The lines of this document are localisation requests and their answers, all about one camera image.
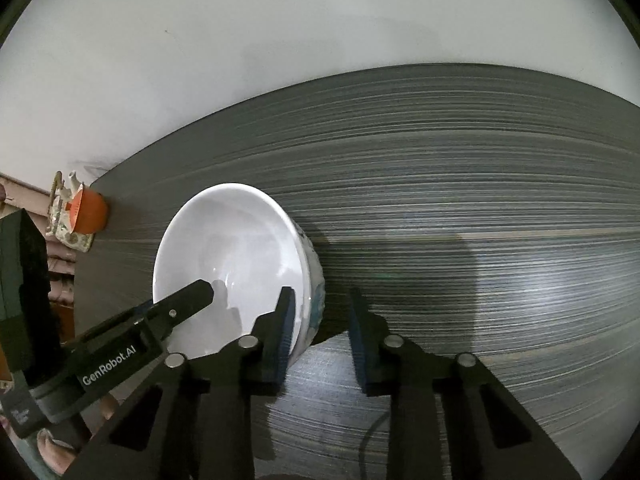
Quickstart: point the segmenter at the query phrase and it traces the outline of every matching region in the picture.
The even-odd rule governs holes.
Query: dark wooden table
[[[640,418],[640,108],[545,73],[382,68],[207,116],[94,187],[107,229],[78,261],[82,332],[151,297],[164,230],[191,196],[243,182],[314,242],[316,343],[254,405],[258,476],[384,478],[388,399],[356,385],[346,290],[430,351],[472,350],[599,478]]]

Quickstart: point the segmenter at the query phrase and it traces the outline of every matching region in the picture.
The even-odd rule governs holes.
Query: white bowl
[[[289,365],[310,345],[324,309],[324,278],[313,245],[278,203],[255,187],[219,184],[191,198],[162,236],[154,302],[194,280],[213,303],[178,325],[167,349],[189,359],[219,351],[275,309],[280,289],[296,293]]]

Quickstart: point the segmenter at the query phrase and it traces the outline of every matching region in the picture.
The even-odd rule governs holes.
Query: orange cup
[[[108,214],[109,206],[102,195],[82,184],[69,209],[71,232],[90,235],[102,231]]]

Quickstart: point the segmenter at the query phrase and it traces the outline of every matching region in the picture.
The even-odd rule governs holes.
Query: white wall
[[[491,62],[640,105],[607,0],[34,0],[0,50],[0,172],[92,181],[220,108],[324,75]]]

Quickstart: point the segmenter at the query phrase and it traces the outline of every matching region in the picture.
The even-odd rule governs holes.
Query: bowl rim
[[[298,229],[296,229],[293,220],[289,217],[289,215],[281,208],[280,204],[278,204],[271,196],[266,194],[257,187],[249,186],[248,184],[240,184],[238,182],[225,182],[223,184],[216,184],[215,186],[207,187],[202,191],[196,193],[190,199],[185,202],[180,209],[175,213],[175,215],[171,218],[168,226],[164,230],[164,234],[162,234],[162,239],[160,240],[160,244],[158,245],[158,251],[156,252],[156,259],[154,260],[154,272],[152,278],[152,295],[153,301],[156,300],[156,277],[158,272],[158,258],[162,251],[162,247],[165,244],[166,236],[170,232],[172,225],[175,225],[175,221],[180,216],[180,213],[183,209],[185,209],[190,203],[196,202],[197,200],[201,200],[205,196],[209,196],[215,194],[219,191],[224,190],[236,190],[241,192],[248,192],[249,194],[255,196],[256,198],[262,200],[267,205],[269,205],[282,220],[284,225],[286,226],[289,234],[293,238],[294,245],[296,247],[296,252],[298,253],[298,259],[300,261],[300,267],[302,270],[302,312],[301,312],[301,320],[300,320],[300,330],[296,337],[296,341],[292,346],[289,352],[289,365],[291,365],[295,360],[305,351],[305,341],[306,341],[306,333],[309,330],[309,315],[311,310],[311,277],[309,275],[309,264],[306,259],[306,253],[304,247],[302,245],[302,240],[300,239],[300,235],[298,234]]]

